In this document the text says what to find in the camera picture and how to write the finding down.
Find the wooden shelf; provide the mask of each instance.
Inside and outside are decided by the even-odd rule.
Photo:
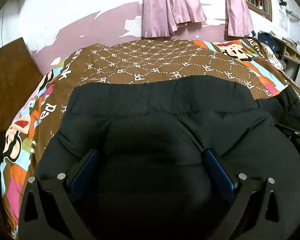
[[[300,60],[293,59],[292,57],[289,57],[287,55],[284,55],[284,58],[291,60],[291,61],[295,62],[296,64],[300,64]]]
[[[298,51],[296,50],[296,48],[294,48],[292,45],[290,45],[288,42],[286,42],[286,41],[283,41],[286,45],[287,45],[287,47],[289,47],[290,49],[292,49],[295,53],[297,53],[298,54]]]

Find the bed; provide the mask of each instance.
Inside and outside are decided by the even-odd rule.
[[[212,75],[240,83],[254,99],[273,97],[291,85],[300,99],[300,88],[269,62],[264,47],[254,38],[224,43],[139,40],[79,49],[43,77],[6,133],[0,170],[10,231],[17,236],[26,182],[58,131],[75,87],[89,82],[133,85],[190,75]]]

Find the metal bolt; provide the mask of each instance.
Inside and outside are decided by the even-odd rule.
[[[64,178],[65,178],[65,174],[64,173],[58,174],[58,179],[64,179]]]
[[[35,177],[30,177],[28,182],[33,183],[35,181]]]
[[[275,180],[274,180],[273,178],[269,178],[268,181],[269,181],[269,183],[271,183],[271,184],[274,184],[274,183],[275,183]]]
[[[247,175],[244,174],[244,173],[240,173],[239,178],[242,179],[242,180],[245,180],[245,179],[247,179]]]

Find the wall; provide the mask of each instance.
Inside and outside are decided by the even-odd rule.
[[[4,19],[4,42],[22,36],[34,61],[46,73],[58,61],[79,48],[95,43],[113,46],[140,39],[142,1],[19,0],[19,14]],[[200,1],[208,21],[202,26],[185,27],[174,37],[227,40],[225,0]],[[300,16],[297,4],[293,0],[285,1],[288,3],[287,8]],[[256,33],[259,30],[274,31],[279,37],[300,41],[300,22],[291,23],[290,29],[286,31],[279,27],[280,9],[278,0],[272,0],[273,22],[250,11]]]
[[[4,14],[3,8],[0,10],[0,48],[2,47],[2,42],[3,45],[5,45],[21,37],[19,28],[19,12],[19,0],[8,0],[4,6]],[[3,28],[1,39],[2,14]]]

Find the curtain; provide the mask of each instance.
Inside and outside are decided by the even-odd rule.
[[[245,0],[226,0],[229,18],[228,35],[244,37],[253,30]],[[204,22],[200,0],[144,0],[142,36],[168,37],[188,22]]]
[[[251,15],[245,0],[226,0],[229,18],[228,35],[244,37],[253,30]]]
[[[200,0],[144,0],[142,36],[168,37],[188,22],[204,22]]]

